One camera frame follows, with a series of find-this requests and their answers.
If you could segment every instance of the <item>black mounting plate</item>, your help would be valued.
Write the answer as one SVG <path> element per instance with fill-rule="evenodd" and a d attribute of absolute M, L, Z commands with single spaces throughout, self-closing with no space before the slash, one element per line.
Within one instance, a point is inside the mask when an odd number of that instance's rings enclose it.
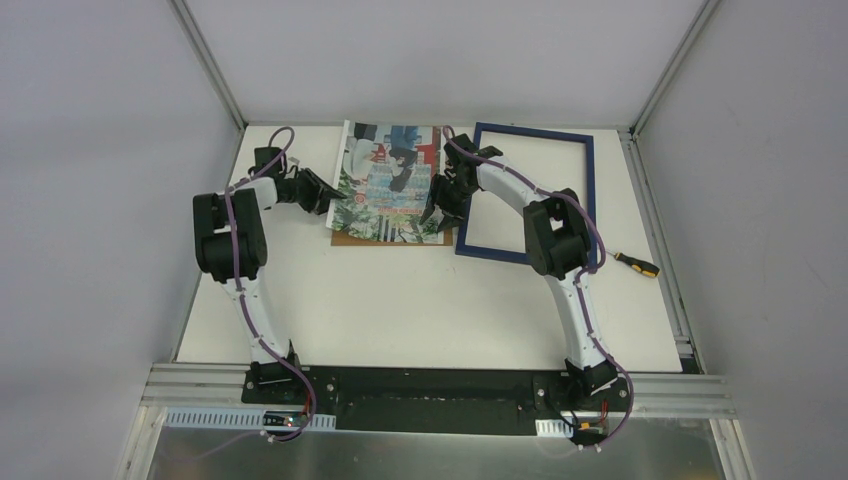
<path fill-rule="evenodd" d="M 336 416 L 337 430 L 536 435 L 535 420 L 561 418 L 561 411 L 627 408 L 627 385 L 583 401 L 565 372 L 542 370 L 455 370 L 371 367 L 303 367 L 318 397 L 317 413 Z M 246 375 L 242 402 L 302 405 L 298 382 L 252 384 Z M 622 397 L 620 391 L 627 392 Z"/>

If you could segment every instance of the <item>screwdriver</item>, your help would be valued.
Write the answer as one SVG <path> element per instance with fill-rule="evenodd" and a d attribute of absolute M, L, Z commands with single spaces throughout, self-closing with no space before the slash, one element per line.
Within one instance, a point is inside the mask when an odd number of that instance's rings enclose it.
<path fill-rule="evenodd" d="M 639 260 L 638 258 L 628 257 L 627 255 L 619 252 L 613 253 L 607 250 L 607 253 L 612 255 L 612 257 L 619 262 L 630 265 L 630 268 L 636 270 L 637 272 L 645 275 L 646 277 L 657 278 L 657 275 L 660 274 L 660 269 L 656 265 L 651 262 L 646 262 L 644 260 Z"/>

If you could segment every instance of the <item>wire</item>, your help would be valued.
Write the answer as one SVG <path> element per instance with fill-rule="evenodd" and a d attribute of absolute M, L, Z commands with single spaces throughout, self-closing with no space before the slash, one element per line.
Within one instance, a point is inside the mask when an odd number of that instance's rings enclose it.
<path fill-rule="evenodd" d="M 274 138 L 277 135 L 279 135 L 280 132 L 286 132 L 286 131 L 291 133 L 291 135 L 289 136 L 289 142 L 286 143 L 285 147 L 283 147 L 283 151 L 285 152 L 286 150 L 288 150 L 289 147 L 291 147 L 291 144 L 294 142 L 294 129 L 292 127 L 289 127 L 288 125 L 285 126 L 285 127 L 278 128 L 277 130 L 274 131 L 274 133 L 271 134 L 271 138 L 268 139 L 268 146 L 270 147 L 274 144 Z"/>
<path fill-rule="evenodd" d="M 597 421 L 597 425 L 601 425 L 603 427 L 607 424 L 607 416 L 609 415 L 609 402 L 604 399 L 603 403 L 601 403 L 601 418 Z"/>
<path fill-rule="evenodd" d="M 303 404 L 303 410 L 301 410 L 301 411 L 300 411 L 300 414 L 301 414 L 301 415 L 309 415 L 309 413 L 308 413 L 308 410 L 309 410 L 309 401 L 310 401 L 311 399 L 312 399 L 312 397 L 310 397 L 310 396 L 308 396 L 308 395 L 306 396 L 306 402 Z"/>
<path fill-rule="evenodd" d="M 580 203 L 577 200 L 569 197 L 568 195 L 565 195 L 564 193 L 560 192 L 550 192 L 544 190 L 538 185 L 534 184 L 532 180 L 522 175 L 521 172 L 518 172 L 509 165 L 505 165 L 501 162 L 489 158 L 484 158 L 479 155 L 474 155 L 473 153 L 464 150 L 462 147 L 457 145 L 456 142 L 453 141 L 453 137 L 456 136 L 456 132 L 454 132 L 453 127 L 451 127 L 450 125 L 445 125 L 442 127 L 442 135 L 445 136 L 445 141 L 447 143 L 449 143 L 454 149 L 456 149 L 456 151 L 463 154 L 465 157 L 475 160 L 479 163 L 492 165 L 493 167 L 496 167 L 511 174 L 512 176 L 520 180 L 521 183 L 533 189 L 533 191 L 536 193 L 545 195 L 547 197 L 555 197 L 565 200 L 571 206 L 577 209 L 577 212 L 580 213 L 580 216 L 583 218 L 583 221 L 586 222 L 586 226 L 589 227 L 589 231 L 592 232 L 592 238 L 595 239 L 595 243 L 597 243 L 598 250 L 600 250 L 601 252 L 601 260 L 598 262 L 597 265 L 588 265 L 586 267 L 583 267 L 574 277 L 574 285 L 577 286 L 577 298 L 580 300 L 580 309 L 583 311 L 583 320 L 586 323 L 586 330 L 589 338 L 592 340 L 592 343 L 595 345 L 595 348 L 601 353 L 601 355 L 603 355 L 603 357 L 607 361 L 609 361 L 616 368 L 616 370 L 621 372 L 621 374 L 624 376 L 624 380 L 627 382 L 627 389 L 630 391 L 630 401 L 628 402 L 627 410 L 625 410 L 624 412 L 624 418 L 621 419 L 621 423 L 619 423 L 615 427 L 615 430 L 613 430 L 607 438 L 598 443 L 598 446 L 605 445 L 607 442 L 612 440 L 618 434 L 619 431 L 621 431 L 621 428 L 624 427 L 624 425 L 627 423 L 627 420 L 630 419 L 630 414 L 633 411 L 633 379 L 630 378 L 630 373 L 615 360 L 612 354 L 610 354 L 603 347 L 603 345 L 601 345 L 601 342 L 598 341 L 598 339 L 596 338 L 595 329 L 592 328 L 592 322 L 589 320 L 589 307 L 586 304 L 586 298 L 583 295 L 583 288 L 580 285 L 580 278 L 583 275 L 585 275 L 586 273 L 596 273 L 598 269 L 604 266 L 607 261 L 607 251 L 606 248 L 604 248 L 604 241 L 603 239 L 601 239 L 600 233 L 598 233 L 598 228 L 595 226 L 595 222 L 592 221 L 592 219 L 589 217 L 589 214 L 586 213 L 586 210 L 584 210 L 583 207 L 580 206 Z"/>
<path fill-rule="evenodd" d="M 566 425 L 571 427 L 572 430 L 577 430 L 577 427 L 580 426 L 580 419 L 577 418 L 577 414 L 574 413 L 574 410 L 569 410 L 568 413 L 571 414 L 571 419 L 574 421 L 574 423 L 569 422 L 565 419 L 565 417 L 562 417 L 562 421 L 565 422 Z"/>
<path fill-rule="evenodd" d="M 274 135 L 271 136 L 271 140 L 274 139 L 274 136 L 276 136 L 277 133 L 279 133 L 283 130 L 290 131 L 291 132 L 291 138 L 289 138 L 289 142 L 286 144 L 285 147 L 283 147 L 283 149 L 280 151 L 280 153 L 276 157 L 274 157 L 273 160 L 268 162 L 268 164 L 265 165 L 261 170 L 254 173 L 253 175 L 251 175 L 250 178 L 242 179 L 239 182 L 237 182 L 234 186 L 224 189 L 224 203 L 226 204 L 226 207 L 227 207 L 227 218 L 228 218 L 228 221 L 229 221 L 229 224 L 230 224 L 230 239 L 232 240 L 232 245 L 233 245 L 233 281 L 235 282 L 235 285 L 236 285 L 236 291 L 239 292 L 239 305 L 241 306 L 242 314 L 244 314 L 244 319 L 247 322 L 247 327 L 250 330 L 250 334 L 253 335 L 253 338 L 257 341 L 259 346 L 262 347 L 262 350 L 264 350 L 265 353 L 270 355 L 272 358 L 274 358 L 274 360 L 276 360 L 277 362 L 282 364 L 285 368 L 290 370 L 292 373 L 294 373 L 298 378 L 300 378 L 303 381 L 304 385 L 306 385 L 306 389 L 309 391 L 309 398 L 312 399 L 312 401 L 310 402 L 312 408 L 311 408 L 311 411 L 309 413 L 309 416 L 306 419 L 306 422 L 304 422 L 303 425 L 298 427 L 298 429 L 295 430 L 294 432 L 291 432 L 287 435 L 284 435 L 282 437 L 277 438 L 277 440 L 280 441 L 280 442 L 284 442 L 284 441 L 296 438 L 298 435 L 300 435 L 301 432 L 303 432 L 303 430 L 306 429 L 306 427 L 309 426 L 310 423 L 312 423 L 312 418 L 315 416 L 315 412 L 317 411 L 317 408 L 318 408 L 317 396 L 315 395 L 315 389 L 312 388 L 312 383 L 310 383 L 309 379 L 306 378 L 306 375 L 304 375 L 300 370 L 295 368 L 292 364 L 287 362 L 286 359 L 284 359 L 282 357 L 282 355 L 275 352 L 274 349 L 272 349 L 270 347 L 270 345 L 268 345 L 265 342 L 265 339 L 263 339 L 262 335 L 259 334 L 259 332 L 256 329 L 256 325 L 253 324 L 253 320 L 250 317 L 250 311 L 247 308 L 247 301 L 244 298 L 244 288 L 242 288 L 242 284 L 241 284 L 241 268 L 240 268 L 240 265 L 239 265 L 238 226 L 236 225 L 236 219 L 235 219 L 235 213 L 233 211 L 233 202 L 232 202 L 231 195 L 232 195 L 232 192 L 234 192 L 235 189 L 238 188 L 238 186 L 243 185 L 243 184 L 253 180 L 256 177 L 262 176 L 262 174 L 265 171 L 267 171 L 269 168 L 271 168 L 281 158 L 285 158 L 286 150 L 288 150 L 289 146 L 291 146 L 292 142 L 294 141 L 294 129 L 291 128 L 291 127 L 282 127 L 280 129 L 278 129 L 276 132 L 274 132 Z"/>

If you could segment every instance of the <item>metal surface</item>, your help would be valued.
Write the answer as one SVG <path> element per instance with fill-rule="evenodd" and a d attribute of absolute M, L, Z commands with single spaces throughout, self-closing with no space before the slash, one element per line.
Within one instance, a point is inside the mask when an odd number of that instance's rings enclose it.
<path fill-rule="evenodd" d="M 206 40 L 204 40 L 203 34 L 200 32 L 200 27 L 198 27 L 197 21 L 194 19 L 194 15 L 191 14 L 191 9 L 189 9 L 185 0 L 168 0 L 168 3 L 171 4 L 174 15 L 180 22 L 180 26 L 183 28 L 183 31 L 191 44 L 192 50 L 194 50 L 195 55 L 197 55 L 197 60 L 200 62 L 201 66 L 203 66 L 203 70 L 209 77 L 209 82 L 212 84 L 212 88 L 215 89 L 215 93 L 218 94 L 218 98 L 221 99 L 221 103 L 224 104 L 224 108 L 227 109 L 227 112 L 230 114 L 230 118 L 232 118 L 236 128 L 240 131 L 244 131 L 244 129 L 247 128 L 247 121 L 244 119 L 244 116 L 236 103 L 233 92 L 230 90 L 230 87 L 227 86 L 227 82 L 221 74 L 221 69 L 218 67 L 215 57 L 212 56 L 212 52 L 209 50 L 209 45 L 207 45 Z"/>
<path fill-rule="evenodd" d="M 222 407 L 169 407 L 165 426 L 172 428 L 208 428 L 218 430 L 256 430 L 266 429 L 265 415 L 286 416 L 299 412 L 292 410 L 265 410 L 261 408 L 222 408 Z M 330 432 L 336 429 L 336 417 L 317 414 L 312 417 L 306 431 Z M 297 426 L 275 425 L 275 431 L 292 432 Z"/>
<path fill-rule="evenodd" d="M 573 432 L 563 420 L 536 420 L 536 435 L 539 437 L 571 437 Z"/>
<path fill-rule="evenodd" d="M 710 420 L 724 477 L 727 480 L 756 479 L 739 420 Z"/>
<path fill-rule="evenodd" d="M 621 134 L 620 137 L 624 150 L 624 158 L 627 161 L 627 168 L 630 170 L 633 189 L 636 192 L 636 203 L 639 204 L 642 223 L 645 225 L 648 235 L 651 254 L 654 257 L 655 263 L 662 271 L 662 274 L 657 277 L 657 280 L 660 282 L 666 310 L 669 313 L 669 320 L 672 322 L 672 331 L 675 337 L 677 337 L 678 344 L 688 343 L 688 348 L 692 350 L 692 355 L 697 360 L 701 371 L 706 372 L 703 359 L 697 349 L 697 342 L 692 336 L 689 318 L 683 306 L 683 297 L 680 295 L 677 276 L 668 253 L 668 244 L 665 239 L 662 218 L 657 208 L 656 197 L 651 191 L 651 184 L 648 180 L 645 166 L 642 163 L 642 157 L 639 155 L 639 147 L 629 134 Z"/>
<path fill-rule="evenodd" d="M 648 97 L 648 102 L 644 107 L 642 107 L 642 110 L 639 112 L 639 116 L 636 118 L 636 123 L 633 125 L 631 132 L 633 132 L 633 135 L 637 138 L 642 133 L 642 130 L 644 130 L 648 120 L 651 119 L 651 115 L 653 115 L 654 110 L 657 108 L 657 104 L 668 90 L 668 87 L 671 85 L 671 82 L 674 80 L 677 72 L 680 70 L 680 65 L 683 64 L 683 60 L 685 60 L 687 55 L 689 55 L 692 45 L 695 44 L 698 36 L 704 30 L 704 27 L 706 27 L 713 15 L 713 12 L 715 12 L 716 7 L 718 7 L 720 3 L 721 0 L 704 0 L 703 5 L 701 5 L 701 8 L 695 15 L 695 19 L 692 20 L 692 24 L 689 25 L 689 29 L 683 36 L 683 40 L 680 42 L 677 50 L 674 51 L 674 55 L 671 56 L 671 60 L 669 60 L 662 75 L 660 75 L 659 82 L 657 82 L 654 90 L 651 91 L 651 95 Z"/>
<path fill-rule="evenodd" d="M 155 364 L 142 394 L 143 406 L 256 408 L 242 405 L 246 365 Z M 635 417 L 735 418 L 723 377 L 713 375 L 632 374 Z M 298 406 L 268 406 L 286 409 Z"/>
<path fill-rule="evenodd" d="M 634 419 L 601 453 L 562 437 L 311 433 L 283 445 L 247 436 L 198 461 L 173 460 L 237 435 L 165 428 L 148 478 L 722 478 L 707 420 Z"/>

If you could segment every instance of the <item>aluminum frame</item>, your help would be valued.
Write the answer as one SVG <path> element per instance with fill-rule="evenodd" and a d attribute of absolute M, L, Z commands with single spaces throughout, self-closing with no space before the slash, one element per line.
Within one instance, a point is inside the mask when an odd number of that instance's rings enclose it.
<path fill-rule="evenodd" d="M 642 215 L 642 225 L 645 227 L 645 234 L 648 237 L 648 246 L 651 249 L 654 261 L 663 272 L 662 275 L 657 277 L 657 280 L 660 282 L 660 290 L 663 293 L 672 332 L 678 343 L 678 352 L 681 353 L 681 356 L 694 356 L 701 371 L 707 373 L 692 334 L 689 317 L 686 314 L 683 297 L 677 283 L 677 275 L 674 272 L 674 265 L 668 252 L 665 229 L 657 208 L 656 196 L 651 190 L 651 182 L 645 171 L 645 165 L 642 163 L 638 143 L 633 141 L 629 133 L 620 133 L 619 137 L 624 150 L 624 159 L 630 171 L 630 181 L 636 193 L 636 203 L 639 205 L 639 212 Z"/>
<path fill-rule="evenodd" d="M 147 478 L 169 407 L 192 406 L 228 412 L 238 409 L 300 408 L 295 405 L 241 403 L 247 369 L 247 365 L 154 364 L 116 478 Z M 724 377 L 650 373 L 636 373 L 632 377 L 632 416 L 710 420 L 725 476 L 732 480 L 755 478 Z M 616 417 L 621 414 L 613 412 L 610 415 Z"/>
<path fill-rule="evenodd" d="M 221 103 L 224 105 L 224 108 L 227 110 L 227 113 L 230 115 L 233 123 L 235 123 L 236 128 L 244 132 L 247 128 L 247 120 L 244 118 L 244 115 L 242 115 L 235 96 L 233 96 L 233 92 L 227 85 L 227 81 L 224 79 L 224 74 L 221 73 L 221 68 L 218 66 L 218 62 L 216 62 L 215 57 L 212 56 L 212 51 L 209 49 L 206 39 L 203 38 L 200 26 L 198 26 L 197 21 L 194 19 L 194 15 L 191 13 L 191 9 L 186 3 L 186 0 L 168 0 L 168 3 L 171 5 L 171 9 L 174 12 L 174 16 L 177 18 L 177 21 L 180 22 L 180 26 L 183 28 L 186 39 L 191 45 L 191 49 L 194 51 L 194 54 L 197 56 L 197 61 L 200 62 L 200 65 L 203 67 L 203 71 L 206 72 L 206 76 L 209 78 L 209 83 L 212 85 L 215 93 L 218 94 L 218 98 L 221 100 Z"/>
<path fill-rule="evenodd" d="M 642 110 L 639 112 L 639 116 L 636 117 L 636 122 L 630 129 L 636 139 L 638 139 L 639 135 L 642 134 L 642 130 L 645 129 L 645 125 L 648 124 L 648 121 L 654 114 L 657 104 L 659 104 L 662 97 L 668 91 L 669 86 L 677 76 L 677 72 L 680 71 L 680 66 L 683 65 L 683 61 L 689 56 L 692 46 L 704 31 L 705 27 L 712 18 L 713 13 L 715 13 L 716 8 L 718 8 L 721 4 L 721 1 L 722 0 L 704 0 L 704 3 L 701 4 L 701 8 L 698 9 L 698 13 L 695 14 L 695 18 L 689 25 L 686 33 L 683 35 L 680 45 L 677 46 L 677 49 L 672 54 L 665 70 L 663 70 L 662 75 L 660 75 L 657 85 L 651 91 L 651 94 L 648 96 L 648 101 L 645 103 L 645 106 L 642 107 Z"/>

